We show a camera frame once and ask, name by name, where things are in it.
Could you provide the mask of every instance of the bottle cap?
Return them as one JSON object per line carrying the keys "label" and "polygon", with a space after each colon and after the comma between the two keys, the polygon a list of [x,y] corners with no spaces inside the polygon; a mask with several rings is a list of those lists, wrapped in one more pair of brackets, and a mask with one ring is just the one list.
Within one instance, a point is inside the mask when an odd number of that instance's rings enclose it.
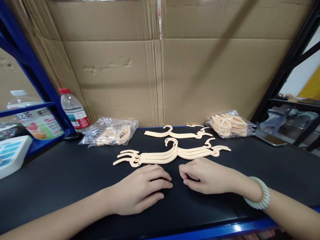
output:
{"label": "bottle cap", "polygon": [[28,95],[25,90],[10,91],[10,93],[11,93],[13,96],[25,96],[25,95]]}
{"label": "bottle cap", "polygon": [[65,94],[65,93],[71,93],[69,88],[60,88],[59,93]]}

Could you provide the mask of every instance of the wrist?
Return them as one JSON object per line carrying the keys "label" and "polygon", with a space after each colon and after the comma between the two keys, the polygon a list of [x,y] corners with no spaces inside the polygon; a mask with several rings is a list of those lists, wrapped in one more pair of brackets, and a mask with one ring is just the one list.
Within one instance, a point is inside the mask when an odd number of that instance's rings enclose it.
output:
{"label": "wrist", "polygon": [[248,198],[252,202],[260,202],[263,199],[263,190],[259,183],[253,179],[237,171],[234,182],[234,193]]}
{"label": "wrist", "polygon": [[114,207],[110,196],[111,195],[109,187],[104,188],[89,196],[91,197],[92,204],[94,204],[97,213],[101,216],[101,218],[114,214],[114,212],[112,211]]}

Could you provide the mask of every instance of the bottle label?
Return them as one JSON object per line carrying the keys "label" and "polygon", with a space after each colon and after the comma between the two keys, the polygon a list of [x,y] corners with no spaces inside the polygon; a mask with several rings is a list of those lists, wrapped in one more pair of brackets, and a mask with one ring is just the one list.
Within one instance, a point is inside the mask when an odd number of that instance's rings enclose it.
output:
{"label": "bottle label", "polygon": [[66,113],[74,129],[82,129],[90,126],[89,119],[84,110],[74,113]]}
{"label": "bottle label", "polygon": [[48,108],[18,113],[15,117],[39,140],[49,140],[64,133]]}

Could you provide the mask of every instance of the finger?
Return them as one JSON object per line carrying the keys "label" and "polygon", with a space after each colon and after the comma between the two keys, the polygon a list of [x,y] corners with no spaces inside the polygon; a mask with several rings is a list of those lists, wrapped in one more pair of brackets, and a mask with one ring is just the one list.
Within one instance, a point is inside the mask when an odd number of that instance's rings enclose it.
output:
{"label": "finger", "polygon": [[153,179],[160,178],[160,177],[165,178],[168,181],[172,180],[172,178],[170,177],[169,173],[167,173],[163,169],[156,169],[156,170],[153,170],[151,172],[148,172],[148,173],[146,173],[146,177],[150,181],[153,180]]}
{"label": "finger", "polygon": [[137,203],[137,213],[141,213],[147,208],[155,205],[160,199],[163,199],[164,195],[163,193],[154,193],[144,199],[142,199],[140,202]]}
{"label": "finger", "polygon": [[148,188],[145,195],[148,196],[149,194],[153,192],[157,192],[161,189],[172,188],[172,186],[173,186],[172,183],[166,180],[163,180],[163,179],[154,180],[148,183]]}
{"label": "finger", "polygon": [[204,190],[203,190],[203,185],[201,182],[195,182],[195,181],[192,181],[190,179],[185,179],[183,180],[183,183],[185,185],[187,185],[190,189],[196,191],[196,192],[201,192],[201,193],[204,193]]}
{"label": "finger", "polygon": [[159,166],[158,164],[148,164],[147,166],[144,166],[141,168],[141,170],[143,172],[151,172],[156,169],[163,169],[163,168],[161,166]]}
{"label": "finger", "polygon": [[196,180],[196,181],[199,181],[200,179],[199,178],[197,178],[196,176],[194,176],[194,175],[192,175],[192,174],[188,174],[189,175],[189,177],[191,177],[192,179],[194,179],[194,180]]}
{"label": "finger", "polygon": [[182,179],[188,179],[187,174],[189,176],[190,175],[194,176],[194,173],[193,173],[193,170],[192,170],[192,165],[190,165],[188,163],[179,165],[179,172],[180,172],[180,176],[182,177]]}

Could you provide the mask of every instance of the red bottle cap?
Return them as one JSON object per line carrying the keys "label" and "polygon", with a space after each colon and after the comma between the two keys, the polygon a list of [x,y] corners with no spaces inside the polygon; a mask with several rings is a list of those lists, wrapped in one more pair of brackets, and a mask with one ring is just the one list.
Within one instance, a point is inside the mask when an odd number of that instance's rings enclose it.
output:
{"label": "red bottle cap", "polygon": [[69,88],[60,88],[60,89],[59,89],[59,92],[62,93],[62,94],[71,93],[71,91],[70,91]]}

